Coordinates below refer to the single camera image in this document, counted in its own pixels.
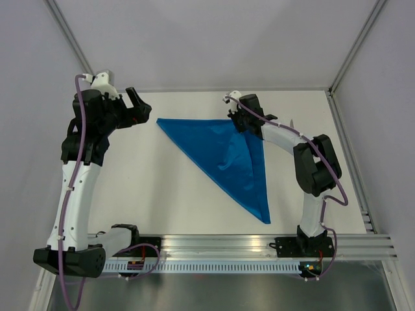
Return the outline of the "blue cloth napkin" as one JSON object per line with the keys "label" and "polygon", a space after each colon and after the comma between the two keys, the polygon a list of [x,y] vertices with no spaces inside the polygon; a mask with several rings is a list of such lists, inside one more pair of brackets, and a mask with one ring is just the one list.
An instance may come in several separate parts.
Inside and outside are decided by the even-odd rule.
{"label": "blue cloth napkin", "polygon": [[271,223],[260,138],[239,133],[225,119],[159,118],[156,124],[229,197],[262,223]]}

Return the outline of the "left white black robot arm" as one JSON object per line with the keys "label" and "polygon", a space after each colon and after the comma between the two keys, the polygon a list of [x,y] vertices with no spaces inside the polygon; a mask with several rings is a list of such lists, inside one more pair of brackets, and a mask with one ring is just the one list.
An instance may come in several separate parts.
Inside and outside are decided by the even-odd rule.
{"label": "left white black robot arm", "polygon": [[46,247],[33,254],[34,263],[53,274],[97,278],[106,259],[120,251],[129,257],[141,251],[135,225],[115,224],[103,234],[88,234],[93,191],[110,146],[109,136],[147,122],[152,109],[133,87],[126,94],[130,108],[122,96],[111,99],[96,89],[74,96],[75,116],[61,147],[62,192],[55,223]]}

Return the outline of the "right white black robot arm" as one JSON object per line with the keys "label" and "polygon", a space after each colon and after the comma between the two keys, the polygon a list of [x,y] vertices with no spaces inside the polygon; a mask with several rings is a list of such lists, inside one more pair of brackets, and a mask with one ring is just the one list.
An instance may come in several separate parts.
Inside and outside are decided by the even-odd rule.
{"label": "right white black robot arm", "polygon": [[221,190],[264,224],[270,223],[264,143],[288,152],[303,197],[296,249],[310,256],[328,240],[324,212],[329,192],[340,189],[340,164],[327,135],[309,139],[264,114],[256,94],[227,93],[227,119],[162,119],[164,134]]}

